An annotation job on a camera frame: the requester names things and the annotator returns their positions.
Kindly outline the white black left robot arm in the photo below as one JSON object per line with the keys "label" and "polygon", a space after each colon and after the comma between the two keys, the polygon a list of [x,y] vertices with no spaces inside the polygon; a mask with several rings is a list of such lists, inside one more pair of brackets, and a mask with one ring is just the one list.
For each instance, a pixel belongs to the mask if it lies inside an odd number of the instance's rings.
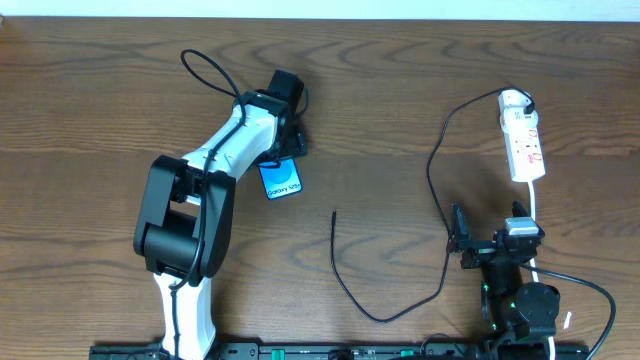
{"label": "white black left robot arm", "polygon": [[160,351],[169,358],[209,354],[211,284],[229,247],[236,184],[252,166],[276,169],[306,154],[296,114],[304,94],[296,74],[277,70],[267,88],[234,101],[229,120],[201,147],[151,165],[133,248],[161,291]]}

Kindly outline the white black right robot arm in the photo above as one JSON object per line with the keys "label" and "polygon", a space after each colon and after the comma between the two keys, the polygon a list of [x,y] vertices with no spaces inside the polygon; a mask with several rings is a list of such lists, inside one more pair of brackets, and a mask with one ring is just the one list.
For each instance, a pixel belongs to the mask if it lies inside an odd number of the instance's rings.
{"label": "white black right robot arm", "polygon": [[537,255],[544,231],[518,202],[490,240],[474,240],[461,206],[452,207],[450,253],[465,270],[482,273],[481,309],[492,333],[469,351],[476,359],[556,359],[560,293],[542,282],[523,280],[521,269]]}

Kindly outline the blue screen smartphone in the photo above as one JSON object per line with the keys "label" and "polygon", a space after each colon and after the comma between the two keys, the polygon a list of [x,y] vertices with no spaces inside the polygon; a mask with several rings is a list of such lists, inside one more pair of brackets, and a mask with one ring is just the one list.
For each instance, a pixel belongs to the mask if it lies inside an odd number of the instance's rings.
{"label": "blue screen smartphone", "polygon": [[293,159],[280,162],[264,162],[258,165],[266,197],[276,200],[299,193],[302,181]]}

